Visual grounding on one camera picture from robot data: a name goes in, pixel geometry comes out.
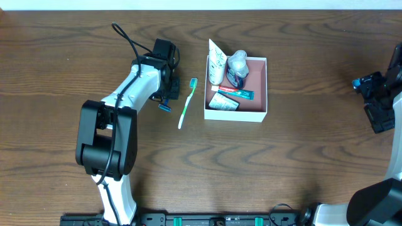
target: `toothbrush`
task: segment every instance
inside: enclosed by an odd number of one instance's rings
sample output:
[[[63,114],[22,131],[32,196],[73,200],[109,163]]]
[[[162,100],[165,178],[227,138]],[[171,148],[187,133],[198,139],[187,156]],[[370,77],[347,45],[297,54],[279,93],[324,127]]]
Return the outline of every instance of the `toothbrush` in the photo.
[[[182,116],[180,116],[180,120],[178,121],[178,129],[181,129],[181,128],[182,128],[182,124],[183,124],[183,120],[184,120],[184,115],[186,114],[186,110],[187,110],[188,103],[190,102],[191,98],[193,97],[195,88],[197,88],[197,82],[198,82],[198,79],[197,79],[197,78],[191,78],[191,81],[190,81],[190,88],[193,88],[193,91],[192,91],[191,94],[187,97],[186,104],[184,105],[184,109],[183,109]]]

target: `white tube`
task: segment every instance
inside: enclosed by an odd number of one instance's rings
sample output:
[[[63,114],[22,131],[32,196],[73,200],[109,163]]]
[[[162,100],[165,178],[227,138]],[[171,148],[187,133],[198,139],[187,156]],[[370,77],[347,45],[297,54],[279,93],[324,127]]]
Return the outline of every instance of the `white tube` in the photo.
[[[209,82],[212,85],[219,85],[224,80],[227,56],[220,48],[209,40]]]

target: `green clamp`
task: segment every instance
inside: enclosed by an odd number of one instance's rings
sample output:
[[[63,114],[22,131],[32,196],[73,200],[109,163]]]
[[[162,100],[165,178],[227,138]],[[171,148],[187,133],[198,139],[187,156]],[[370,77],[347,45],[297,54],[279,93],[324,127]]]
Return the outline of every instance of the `green clamp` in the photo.
[[[182,218],[181,217],[175,217],[173,219],[173,226],[182,226]]]
[[[261,217],[256,217],[255,226],[264,226],[264,219]]]

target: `wooden table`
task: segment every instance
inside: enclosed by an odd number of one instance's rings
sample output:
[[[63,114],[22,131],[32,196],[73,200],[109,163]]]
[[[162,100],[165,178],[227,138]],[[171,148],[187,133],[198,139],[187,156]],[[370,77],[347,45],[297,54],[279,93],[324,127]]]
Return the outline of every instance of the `wooden table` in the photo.
[[[375,135],[351,81],[385,71],[402,41],[397,11],[59,11],[0,18],[0,219],[58,225],[97,213],[99,191],[75,162],[80,108],[128,75],[129,43],[180,48],[172,113],[138,115],[131,183],[140,207],[178,212],[267,212],[277,203],[348,202],[382,180],[393,131]],[[268,59],[263,123],[205,121],[208,39],[228,55]],[[178,120],[198,77],[182,130]]]

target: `white wall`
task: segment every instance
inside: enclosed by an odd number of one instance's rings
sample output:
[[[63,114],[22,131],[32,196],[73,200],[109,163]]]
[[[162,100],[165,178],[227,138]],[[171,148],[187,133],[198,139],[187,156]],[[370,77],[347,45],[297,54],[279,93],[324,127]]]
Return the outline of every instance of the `white wall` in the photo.
[[[4,10],[402,9],[402,0],[0,0],[0,8]]]

